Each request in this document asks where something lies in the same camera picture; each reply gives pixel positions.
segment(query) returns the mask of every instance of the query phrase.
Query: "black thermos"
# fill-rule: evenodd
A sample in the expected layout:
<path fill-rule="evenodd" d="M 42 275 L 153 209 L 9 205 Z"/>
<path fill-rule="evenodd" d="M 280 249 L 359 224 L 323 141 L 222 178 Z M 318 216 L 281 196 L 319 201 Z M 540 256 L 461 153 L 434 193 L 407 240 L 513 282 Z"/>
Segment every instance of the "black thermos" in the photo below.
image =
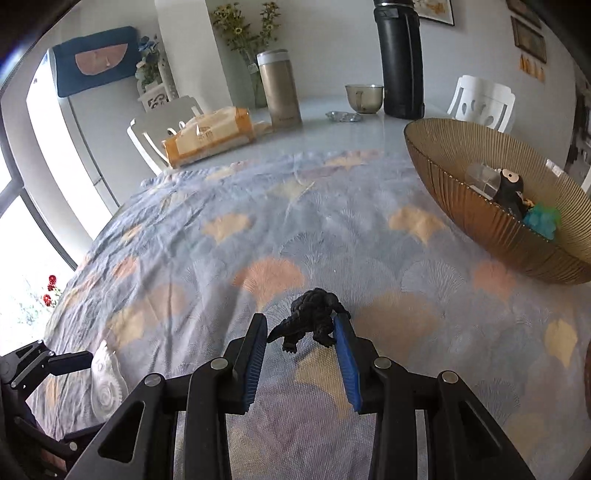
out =
<path fill-rule="evenodd" d="M 423 118 L 423 50 L 413 0 L 374 2 L 384 71 L 384 112 L 409 120 Z"/>

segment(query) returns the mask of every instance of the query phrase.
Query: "picture frame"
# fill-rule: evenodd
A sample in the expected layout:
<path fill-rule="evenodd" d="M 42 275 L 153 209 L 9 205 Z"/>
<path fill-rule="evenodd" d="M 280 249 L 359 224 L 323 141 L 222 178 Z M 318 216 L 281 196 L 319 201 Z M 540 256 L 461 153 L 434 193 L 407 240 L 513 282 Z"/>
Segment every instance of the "picture frame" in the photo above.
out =
<path fill-rule="evenodd" d="M 511 22 L 513 24 L 515 46 L 526 51 L 539 61 L 547 63 L 546 40 L 544 37 L 515 17 L 511 17 Z"/>
<path fill-rule="evenodd" d="M 542 20 L 538 15 L 528 7 L 522 0 L 506 0 L 509 10 L 520 17 L 525 18 L 529 23 L 537 28 L 542 28 Z"/>
<path fill-rule="evenodd" d="M 453 19 L 452 0 L 413 0 L 418 16 L 434 22 L 456 25 Z"/>

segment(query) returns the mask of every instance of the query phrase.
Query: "bedspread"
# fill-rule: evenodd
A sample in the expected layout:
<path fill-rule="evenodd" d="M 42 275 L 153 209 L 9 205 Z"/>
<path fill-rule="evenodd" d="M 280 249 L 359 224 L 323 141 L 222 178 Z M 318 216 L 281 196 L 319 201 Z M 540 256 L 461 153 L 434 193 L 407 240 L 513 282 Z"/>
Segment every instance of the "bedspread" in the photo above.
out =
<path fill-rule="evenodd" d="M 223 354 L 255 312 L 273 328 L 313 287 L 335 292 L 380 354 L 420 374 L 456 371 L 538 480 L 568 478 L 591 445 L 591 290 L 497 263 L 445 217 L 407 155 L 300 154 L 146 182 L 79 266 L 46 341 L 94 352 L 107 339 L 131 390 Z M 83 371 L 37 390 L 47 433 L 98 423 L 90 385 Z M 250 412 L 228 418 L 233 477 L 367 478 L 374 423 L 348 404 L 334 349 L 310 335 L 295 355 L 272 343 Z M 177 440 L 180 478 L 182 425 Z M 423 436 L 419 449 L 425 478 Z"/>

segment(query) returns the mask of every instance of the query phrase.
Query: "table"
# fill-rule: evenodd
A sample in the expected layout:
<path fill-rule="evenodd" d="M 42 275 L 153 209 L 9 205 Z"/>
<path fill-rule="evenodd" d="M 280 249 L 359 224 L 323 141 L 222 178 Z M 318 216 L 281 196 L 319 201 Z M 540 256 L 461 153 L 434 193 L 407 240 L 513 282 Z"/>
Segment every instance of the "table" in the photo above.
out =
<path fill-rule="evenodd" d="M 345 96 L 311 98 L 300 102 L 303 126 L 289 131 L 274 132 L 256 142 L 214 157 L 205 158 L 185 169 L 199 170 L 226 166 L 243 160 L 264 160 L 303 151 L 369 150 L 377 148 L 391 154 L 406 153 L 404 127 L 408 120 L 393 118 L 380 110 L 376 115 L 364 115 L 361 122 L 336 123 L 326 117 L 330 111 L 352 112 Z M 433 105 L 426 105 L 425 117 L 447 117 Z M 254 122 L 271 118 L 267 109 L 252 113 Z"/>

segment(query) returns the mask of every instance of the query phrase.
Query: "godzilla figure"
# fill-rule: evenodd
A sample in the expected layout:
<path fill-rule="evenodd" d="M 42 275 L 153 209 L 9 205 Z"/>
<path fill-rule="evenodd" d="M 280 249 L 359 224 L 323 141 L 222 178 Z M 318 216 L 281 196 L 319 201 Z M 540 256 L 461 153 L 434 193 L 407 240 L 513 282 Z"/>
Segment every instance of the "godzilla figure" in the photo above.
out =
<path fill-rule="evenodd" d="M 283 350 L 296 353 L 297 342 L 305 337 L 307 332 L 314 332 L 314 340 L 325 347 L 331 347 L 336 342 L 329 336 L 334 329 L 331 318 L 332 311 L 344 313 L 351 318 L 351 314 L 341 305 L 334 293 L 322 288 L 315 288 L 295 299 L 291 304 L 291 315 L 277 325 L 267 338 L 267 343 L 284 337 Z"/>

